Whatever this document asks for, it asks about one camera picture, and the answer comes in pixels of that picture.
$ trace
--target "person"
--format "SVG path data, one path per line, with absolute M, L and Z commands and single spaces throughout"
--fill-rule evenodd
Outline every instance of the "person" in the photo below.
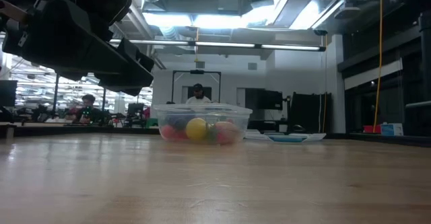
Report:
M 189 98 L 186 101 L 186 104 L 204 104 L 211 103 L 211 100 L 205 97 L 203 92 L 203 86 L 200 83 L 197 83 L 193 86 L 193 97 Z
M 76 121 L 82 124 L 89 124 L 101 120 L 102 112 L 94 107 L 95 97 L 90 94 L 82 96 L 84 107 L 76 114 Z

